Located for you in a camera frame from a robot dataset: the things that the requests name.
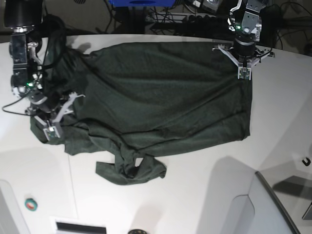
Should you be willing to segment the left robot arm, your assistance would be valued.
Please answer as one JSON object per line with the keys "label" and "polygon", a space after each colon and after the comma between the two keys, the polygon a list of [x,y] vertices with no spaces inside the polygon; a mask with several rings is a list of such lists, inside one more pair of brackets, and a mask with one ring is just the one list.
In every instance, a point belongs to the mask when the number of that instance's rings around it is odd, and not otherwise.
{"label": "left robot arm", "polygon": [[234,33],[231,46],[218,44],[213,51],[226,55],[238,68],[238,76],[247,78],[247,73],[268,56],[274,56],[273,49],[268,51],[257,48],[262,31],[261,10],[267,6],[266,0],[239,0],[230,9],[228,16],[229,30]]}

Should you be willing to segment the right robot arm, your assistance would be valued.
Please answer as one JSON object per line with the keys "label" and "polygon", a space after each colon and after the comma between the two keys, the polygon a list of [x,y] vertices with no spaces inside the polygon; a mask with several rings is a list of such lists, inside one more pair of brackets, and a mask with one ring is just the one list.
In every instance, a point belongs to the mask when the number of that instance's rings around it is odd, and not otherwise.
{"label": "right robot arm", "polygon": [[[34,117],[45,131],[56,133],[64,115],[71,114],[70,109],[79,95],[75,92],[60,95],[48,91],[44,78],[49,69],[61,60],[66,49],[66,28],[62,20],[52,15],[43,15],[42,0],[7,0],[4,8],[4,26],[12,29],[9,53],[13,60],[11,90],[20,100],[30,101],[30,107],[24,115]],[[60,51],[56,58],[45,64],[38,57],[42,48],[39,27],[56,29],[59,34]]]}

